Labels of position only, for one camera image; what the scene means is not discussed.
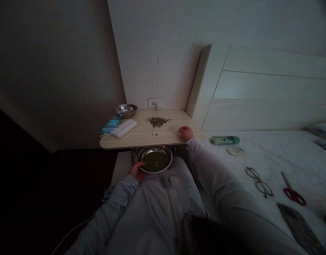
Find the white cord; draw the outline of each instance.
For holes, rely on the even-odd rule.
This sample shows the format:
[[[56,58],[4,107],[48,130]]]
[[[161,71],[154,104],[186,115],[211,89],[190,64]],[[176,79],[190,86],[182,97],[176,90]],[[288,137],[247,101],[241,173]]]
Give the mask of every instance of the white cord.
[[[111,134],[103,134],[103,135],[101,135],[101,136],[99,136],[100,138],[103,138],[103,137],[107,137],[107,136],[109,136],[109,135],[111,135]]]
[[[66,235],[66,236],[62,239],[62,241],[58,244],[58,246],[54,249],[54,251],[52,252],[51,255],[53,255],[53,254],[56,252],[56,250],[57,250],[58,247],[61,245],[61,243],[65,240],[65,238],[66,238],[69,234],[71,234],[71,232],[72,232],[73,230],[75,230],[76,228],[80,227],[81,225],[83,225],[83,224],[89,222],[90,219],[92,219],[93,216],[95,216],[95,214],[96,214],[97,211],[95,211],[95,213],[92,214],[92,216],[91,216],[87,221],[84,221],[83,223],[80,223],[78,226],[76,226],[74,229],[72,229],[70,232],[68,232],[67,235]]]

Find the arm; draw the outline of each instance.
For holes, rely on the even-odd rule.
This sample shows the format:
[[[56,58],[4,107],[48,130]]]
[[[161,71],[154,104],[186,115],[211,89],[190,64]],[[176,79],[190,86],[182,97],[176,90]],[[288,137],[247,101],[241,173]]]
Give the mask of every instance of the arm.
[[[97,210],[93,219],[80,232],[66,255],[96,254],[105,249],[115,226],[134,197],[137,186],[147,176],[146,173],[138,169],[144,164],[142,162],[135,164],[129,174],[115,186],[110,198]]]
[[[187,136],[185,140],[190,158],[198,171],[198,178],[213,198],[220,218],[228,229],[243,239],[254,254],[306,254],[265,216],[243,184],[200,140],[193,138],[193,135]]]

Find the white electrical outlet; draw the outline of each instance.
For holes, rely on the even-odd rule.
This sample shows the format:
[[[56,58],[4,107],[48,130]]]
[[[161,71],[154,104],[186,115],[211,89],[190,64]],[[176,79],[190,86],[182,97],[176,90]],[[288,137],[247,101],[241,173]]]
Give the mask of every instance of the white electrical outlet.
[[[158,108],[163,108],[163,99],[161,98],[149,98],[149,107],[155,107],[156,104]]]

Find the red scissors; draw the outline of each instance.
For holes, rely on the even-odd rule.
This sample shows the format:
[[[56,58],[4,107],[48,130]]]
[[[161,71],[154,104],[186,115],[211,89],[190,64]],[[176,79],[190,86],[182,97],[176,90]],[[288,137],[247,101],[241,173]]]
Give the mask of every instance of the red scissors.
[[[292,189],[292,187],[290,186],[290,183],[286,179],[286,176],[283,174],[283,172],[281,172],[281,174],[282,174],[282,177],[285,180],[285,183],[287,186],[287,188],[283,189],[283,192],[286,194],[286,196],[290,200],[297,202],[300,205],[306,205],[306,200],[302,196],[300,196],[298,192],[296,192],[295,190]]]

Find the stainless steel bowl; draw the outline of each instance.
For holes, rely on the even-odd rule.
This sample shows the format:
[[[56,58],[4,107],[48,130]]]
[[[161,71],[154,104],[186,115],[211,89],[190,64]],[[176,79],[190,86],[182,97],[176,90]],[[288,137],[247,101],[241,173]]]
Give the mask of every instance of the stainless steel bowl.
[[[113,113],[117,114],[118,116],[122,115],[123,119],[128,119],[135,115],[136,110],[137,106],[134,104],[121,104],[113,109]]]
[[[140,168],[143,172],[147,172],[149,174],[157,174],[160,172],[163,172],[165,170],[168,169],[168,167],[170,166],[171,162],[173,161],[173,153],[171,152],[171,150],[169,148],[167,148],[166,146],[155,146],[155,147],[144,147],[141,148],[141,150],[138,152],[137,154],[137,162],[143,162],[144,158],[146,155],[148,155],[149,153],[152,152],[160,152],[163,153],[165,155],[165,159],[167,161],[167,166],[157,172],[149,172],[143,168]]]

